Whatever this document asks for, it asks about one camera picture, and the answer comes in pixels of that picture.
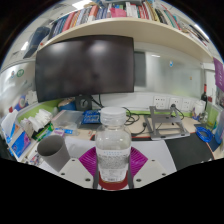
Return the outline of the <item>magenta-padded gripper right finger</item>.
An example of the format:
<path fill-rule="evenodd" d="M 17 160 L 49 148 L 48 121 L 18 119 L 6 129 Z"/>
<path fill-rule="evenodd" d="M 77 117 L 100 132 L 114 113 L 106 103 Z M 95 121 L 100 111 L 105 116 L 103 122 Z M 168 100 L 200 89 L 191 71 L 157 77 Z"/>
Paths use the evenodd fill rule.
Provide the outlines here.
<path fill-rule="evenodd" d="M 136 148 L 131 148 L 128 167 L 128 187 L 136 189 L 167 176 L 167 171 L 155 159 L 148 159 Z"/>

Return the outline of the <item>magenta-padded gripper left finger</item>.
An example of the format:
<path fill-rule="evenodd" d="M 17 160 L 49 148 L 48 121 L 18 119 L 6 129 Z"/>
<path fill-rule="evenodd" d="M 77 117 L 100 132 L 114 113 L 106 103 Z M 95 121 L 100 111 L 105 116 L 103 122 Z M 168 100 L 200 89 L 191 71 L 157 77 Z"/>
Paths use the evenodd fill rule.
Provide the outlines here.
<path fill-rule="evenodd" d="M 92 147 L 80 158 L 71 158 L 59 176 L 83 188 L 96 189 L 99 180 L 96 149 Z"/>

